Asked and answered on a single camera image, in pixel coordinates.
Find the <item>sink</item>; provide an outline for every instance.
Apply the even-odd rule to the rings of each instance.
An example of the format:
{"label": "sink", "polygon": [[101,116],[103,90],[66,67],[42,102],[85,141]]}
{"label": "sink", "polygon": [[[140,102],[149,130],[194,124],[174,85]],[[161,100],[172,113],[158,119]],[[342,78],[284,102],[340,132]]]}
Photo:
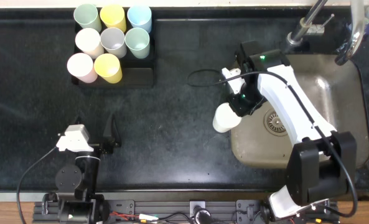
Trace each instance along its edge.
{"label": "sink", "polygon": [[[357,167],[369,158],[369,135],[362,84],[351,62],[338,66],[336,55],[287,55],[303,91],[338,132],[357,142]],[[242,163],[258,168],[286,168],[292,152],[285,127],[269,102],[243,117],[231,131],[231,148]]]}

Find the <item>wooden floor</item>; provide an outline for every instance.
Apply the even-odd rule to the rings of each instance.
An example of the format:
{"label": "wooden floor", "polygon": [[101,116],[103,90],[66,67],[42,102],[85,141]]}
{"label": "wooden floor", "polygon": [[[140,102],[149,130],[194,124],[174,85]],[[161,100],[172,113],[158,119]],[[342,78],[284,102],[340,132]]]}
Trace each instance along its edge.
{"label": "wooden floor", "polygon": [[[34,204],[22,202],[21,206],[27,223],[31,223]],[[351,202],[339,202],[341,212],[349,212],[351,208]],[[342,218],[340,222],[341,224],[369,224],[369,202],[359,202],[356,215],[352,218]],[[16,202],[0,202],[0,224],[21,224]]]}

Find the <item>sink drain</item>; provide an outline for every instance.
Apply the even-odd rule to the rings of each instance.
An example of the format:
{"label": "sink drain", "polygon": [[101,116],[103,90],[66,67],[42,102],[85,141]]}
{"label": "sink drain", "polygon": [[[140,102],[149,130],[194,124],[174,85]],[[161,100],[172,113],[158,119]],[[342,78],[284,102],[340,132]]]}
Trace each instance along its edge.
{"label": "sink drain", "polygon": [[264,115],[264,127],[275,136],[285,136],[287,134],[283,122],[281,122],[277,112],[272,108]]}

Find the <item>plastic cup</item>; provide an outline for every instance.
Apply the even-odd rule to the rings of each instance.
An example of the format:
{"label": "plastic cup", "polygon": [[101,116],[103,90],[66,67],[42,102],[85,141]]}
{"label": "plastic cup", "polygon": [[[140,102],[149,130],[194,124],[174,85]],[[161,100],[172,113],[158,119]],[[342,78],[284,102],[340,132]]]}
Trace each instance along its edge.
{"label": "plastic cup", "polygon": [[101,35],[101,44],[108,53],[123,58],[128,51],[124,43],[124,34],[118,28],[107,28]]}
{"label": "plastic cup", "polygon": [[149,35],[142,28],[133,28],[126,33],[124,38],[126,45],[133,55],[138,59],[149,55]]}
{"label": "plastic cup", "polygon": [[122,32],[126,31],[126,19],[124,18],[124,10],[118,4],[110,4],[105,6],[100,11],[101,20],[110,28],[115,27]]}
{"label": "plastic cup", "polygon": [[73,12],[73,18],[82,28],[92,28],[101,31],[100,17],[96,6],[83,4],[78,6]]}
{"label": "plastic cup", "polygon": [[97,74],[93,68],[93,60],[84,53],[72,55],[67,62],[68,72],[85,83],[92,83],[97,79]]}
{"label": "plastic cup", "polygon": [[113,54],[100,55],[95,60],[95,71],[109,83],[117,83],[122,79],[119,59]]}
{"label": "plastic cup", "polygon": [[152,13],[148,6],[132,6],[128,10],[128,19],[133,27],[143,28],[148,33],[152,27]]}
{"label": "plastic cup", "polygon": [[239,125],[242,118],[237,116],[228,103],[221,104],[213,118],[213,128],[217,132],[225,133]]}
{"label": "plastic cup", "polygon": [[75,43],[83,53],[88,54],[92,59],[96,59],[104,53],[100,40],[100,34],[95,29],[86,28],[78,32]]}

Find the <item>yellow cup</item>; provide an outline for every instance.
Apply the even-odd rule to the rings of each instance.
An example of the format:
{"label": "yellow cup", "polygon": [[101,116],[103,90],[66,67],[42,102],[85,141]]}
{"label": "yellow cup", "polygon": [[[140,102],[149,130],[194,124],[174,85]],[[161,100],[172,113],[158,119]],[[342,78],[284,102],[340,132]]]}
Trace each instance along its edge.
{"label": "yellow cup", "polygon": [[96,73],[109,83],[117,83],[122,79],[122,68],[119,59],[113,54],[102,54],[95,60]]}
{"label": "yellow cup", "polygon": [[100,11],[100,17],[108,28],[115,27],[122,32],[126,31],[126,19],[122,6],[118,4],[105,6]]}

